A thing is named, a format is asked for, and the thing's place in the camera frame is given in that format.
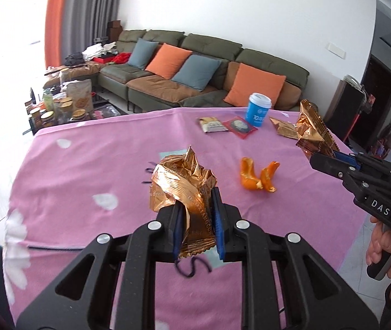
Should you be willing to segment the gold snack wrapper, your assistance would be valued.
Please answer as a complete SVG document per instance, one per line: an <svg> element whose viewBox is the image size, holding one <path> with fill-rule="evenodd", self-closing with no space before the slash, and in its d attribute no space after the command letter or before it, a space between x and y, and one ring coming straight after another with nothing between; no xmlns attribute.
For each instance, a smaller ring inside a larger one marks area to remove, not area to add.
<svg viewBox="0 0 391 330"><path fill-rule="evenodd" d="M159 211L176 202L184 205L184 232L179 257L200 254L215 246L211 191L217 179L189 147L184 154L165 156L151 176L150 208Z"/></svg>
<svg viewBox="0 0 391 330"><path fill-rule="evenodd" d="M316 153L335 157L339 147L331 132L316 111L314 104L307 99L300 102L300 112L295 123L298 141L296 145L310 159Z"/></svg>

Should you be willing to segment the orange peel piece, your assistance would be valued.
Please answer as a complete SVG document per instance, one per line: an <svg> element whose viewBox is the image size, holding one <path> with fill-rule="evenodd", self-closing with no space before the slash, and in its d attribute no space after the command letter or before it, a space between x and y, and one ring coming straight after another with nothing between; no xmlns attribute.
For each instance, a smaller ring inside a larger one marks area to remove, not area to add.
<svg viewBox="0 0 391 330"><path fill-rule="evenodd" d="M254 171L254 160L249 157L241 159L240 181L242 186L249 191L263 189L262 181L256 176Z"/></svg>
<svg viewBox="0 0 391 330"><path fill-rule="evenodd" d="M277 188L275 188L272 179L279 166L279 162L273 161L263 170L261 170L260 180L263 184L263 188L269 193L274 193L275 191L277 191Z"/></svg>

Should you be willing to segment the blue paper cup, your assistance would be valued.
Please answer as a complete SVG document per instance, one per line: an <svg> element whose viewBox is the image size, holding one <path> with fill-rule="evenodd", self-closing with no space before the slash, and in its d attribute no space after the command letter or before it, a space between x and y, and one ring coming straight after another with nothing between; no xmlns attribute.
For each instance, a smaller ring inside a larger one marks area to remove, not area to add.
<svg viewBox="0 0 391 330"><path fill-rule="evenodd" d="M272 100L261 93L254 92L249 96L248 109L245 120L254 127L261 127L263 121L272 108Z"/></svg>

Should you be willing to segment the pink floral table cloth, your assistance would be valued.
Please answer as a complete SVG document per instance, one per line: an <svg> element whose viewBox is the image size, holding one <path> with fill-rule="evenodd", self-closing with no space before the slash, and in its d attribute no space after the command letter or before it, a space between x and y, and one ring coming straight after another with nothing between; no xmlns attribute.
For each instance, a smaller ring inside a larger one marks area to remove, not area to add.
<svg viewBox="0 0 391 330"><path fill-rule="evenodd" d="M334 268L365 215L342 183L313 170L272 121L241 139L205 133L238 108L175 108L40 130L17 173L6 222L4 276L14 318L94 238L129 234L181 201L187 242L208 240L211 186L266 232L297 232Z"/></svg>

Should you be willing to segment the red card packet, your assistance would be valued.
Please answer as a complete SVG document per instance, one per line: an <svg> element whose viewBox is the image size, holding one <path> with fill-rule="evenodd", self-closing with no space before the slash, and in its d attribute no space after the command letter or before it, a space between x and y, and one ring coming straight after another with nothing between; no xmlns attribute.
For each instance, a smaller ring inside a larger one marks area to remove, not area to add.
<svg viewBox="0 0 391 330"><path fill-rule="evenodd" d="M234 117L231 120L223 122L223 125L236 136L241 139L246 139L249 135L257 130L256 127L246 122L241 117Z"/></svg>

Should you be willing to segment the orange cushion right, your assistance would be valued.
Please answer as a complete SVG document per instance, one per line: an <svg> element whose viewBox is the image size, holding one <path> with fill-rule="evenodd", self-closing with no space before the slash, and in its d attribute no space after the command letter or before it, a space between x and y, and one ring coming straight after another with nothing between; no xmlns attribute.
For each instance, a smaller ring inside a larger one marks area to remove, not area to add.
<svg viewBox="0 0 391 330"><path fill-rule="evenodd" d="M256 92L270 98L274 105L285 81L285 75L276 75L240 63L233 85L224 98L224 102L232 106L248 106L250 95Z"/></svg>

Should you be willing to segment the orange cushion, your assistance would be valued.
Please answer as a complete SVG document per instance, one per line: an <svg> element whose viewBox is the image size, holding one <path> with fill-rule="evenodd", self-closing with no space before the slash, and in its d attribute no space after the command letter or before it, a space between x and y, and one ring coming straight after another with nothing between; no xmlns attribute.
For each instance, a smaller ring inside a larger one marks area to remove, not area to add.
<svg viewBox="0 0 391 330"><path fill-rule="evenodd" d="M192 52L184 48L164 43L145 70L170 80L191 56Z"/></svg>
<svg viewBox="0 0 391 330"><path fill-rule="evenodd" d="M224 98L224 102L232 106L248 106L250 95L256 92L270 98L274 105L285 81L285 75L276 75L240 63L233 85Z"/></svg>

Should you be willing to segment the beige snack packet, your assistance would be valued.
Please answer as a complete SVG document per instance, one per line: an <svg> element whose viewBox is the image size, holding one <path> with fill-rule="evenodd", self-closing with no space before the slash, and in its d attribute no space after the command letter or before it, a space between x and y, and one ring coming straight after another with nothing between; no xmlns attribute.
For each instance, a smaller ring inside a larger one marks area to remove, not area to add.
<svg viewBox="0 0 391 330"><path fill-rule="evenodd" d="M198 121L204 133L228 132L228 129L216 117L203 117Z"/></svg>

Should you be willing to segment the blue-grey cushion right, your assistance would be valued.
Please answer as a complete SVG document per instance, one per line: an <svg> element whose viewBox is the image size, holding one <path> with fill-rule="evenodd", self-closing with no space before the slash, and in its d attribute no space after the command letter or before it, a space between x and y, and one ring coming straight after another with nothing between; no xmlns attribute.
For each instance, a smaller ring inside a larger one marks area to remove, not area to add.
<svg viewBox="0 0 391 330"><path fill-rule="evenodd" d="M192 54L171 80L202 92L220 65L220 60Z"/></svg>

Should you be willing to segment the blue-grey cushion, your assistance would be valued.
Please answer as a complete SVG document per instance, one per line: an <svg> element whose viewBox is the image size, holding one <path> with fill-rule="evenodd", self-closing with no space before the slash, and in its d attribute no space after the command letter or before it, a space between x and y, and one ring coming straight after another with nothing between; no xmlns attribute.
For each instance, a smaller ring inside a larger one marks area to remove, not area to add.
<svg viewBox="0 0 391 330"><path fill-rule="evenodd" d="M192 54L171 80L202 92L220 65L220 60Z"/></svg>
<svg viewBox="0 0 391 330"><path fill-rule="evenodd" d="M136 45L134 46L133 52L127 61L127 64L132 67L144 69L151 60L158 45L158 42L139 38L136 42Z"/></svg>

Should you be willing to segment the cluttered coffee table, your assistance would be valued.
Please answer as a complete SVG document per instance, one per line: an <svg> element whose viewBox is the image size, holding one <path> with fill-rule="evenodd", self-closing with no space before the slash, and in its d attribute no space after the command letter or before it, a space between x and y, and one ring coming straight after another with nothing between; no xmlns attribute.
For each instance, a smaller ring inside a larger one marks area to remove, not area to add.
<svg viewBox="0 0 391 330"><path fill-rule="evenodd" d="M29 131L36 134L45 127L123 116L125 111L98 94L92 79L72 80L44 88L40 95L30 92L24 103Z"/></svg>

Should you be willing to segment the orange cushion left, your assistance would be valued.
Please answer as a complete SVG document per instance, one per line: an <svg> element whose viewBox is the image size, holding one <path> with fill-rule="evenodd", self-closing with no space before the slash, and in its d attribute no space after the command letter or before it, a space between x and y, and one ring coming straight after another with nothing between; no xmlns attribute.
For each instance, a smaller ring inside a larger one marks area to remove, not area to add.
<svg viewBox="0 0 391 330"><path fill-rule="evenodd" d="M164 43L145 70L170 80L191 56L192 52L184 48Z"/></svg>

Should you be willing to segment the green sectional sofa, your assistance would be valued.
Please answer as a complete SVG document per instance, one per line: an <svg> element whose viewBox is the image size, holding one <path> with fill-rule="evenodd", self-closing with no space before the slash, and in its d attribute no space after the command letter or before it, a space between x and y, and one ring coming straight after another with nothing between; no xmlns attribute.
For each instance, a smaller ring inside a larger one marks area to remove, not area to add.
<svg viewBox="0 0 391 330"><path fill-rule="evenodd" d="M240 43L180 31L123 31L114 46L128 55L125 63L89 61L70 68L69 77L119 96L134 111L246 106L254 92L267 95L275 109L290 110L310 75Z"/></svg>

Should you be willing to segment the blue-grey cushion left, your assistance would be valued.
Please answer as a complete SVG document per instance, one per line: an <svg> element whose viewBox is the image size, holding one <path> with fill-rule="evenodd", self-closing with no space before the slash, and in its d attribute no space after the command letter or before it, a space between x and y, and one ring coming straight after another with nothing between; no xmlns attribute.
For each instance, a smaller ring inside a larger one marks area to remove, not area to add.
<svg viewBox="0 0 391 330"><path fill-rule="evenodd" d="M151 60L158 45L158 42L139 38L136 42L136 45L134 46L133 52L127 61L127 64L132 67L144 69Z"/></svg>

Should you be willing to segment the orange curtain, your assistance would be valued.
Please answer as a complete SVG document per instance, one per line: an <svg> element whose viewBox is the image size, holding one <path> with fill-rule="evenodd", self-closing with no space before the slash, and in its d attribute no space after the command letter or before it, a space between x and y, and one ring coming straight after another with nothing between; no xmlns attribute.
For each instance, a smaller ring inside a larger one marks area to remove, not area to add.
<svg viewBox="0 0 391 330"><path fill-rule="evenodd" d="M45 16L45 66L61 63L61 27L65 0L48 0Z"/></svg>

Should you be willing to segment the grey curtain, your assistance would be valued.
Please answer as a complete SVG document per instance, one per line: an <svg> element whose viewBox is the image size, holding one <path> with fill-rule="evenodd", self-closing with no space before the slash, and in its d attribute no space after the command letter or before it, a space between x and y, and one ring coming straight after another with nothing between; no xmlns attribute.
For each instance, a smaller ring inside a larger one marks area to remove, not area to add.
<svg viewBox="0 0 391 330"><path fill-rule="evenodd" d="M120 0L62 0L60 59L85 51L106 37L107 25L116 20Z"/></svg>

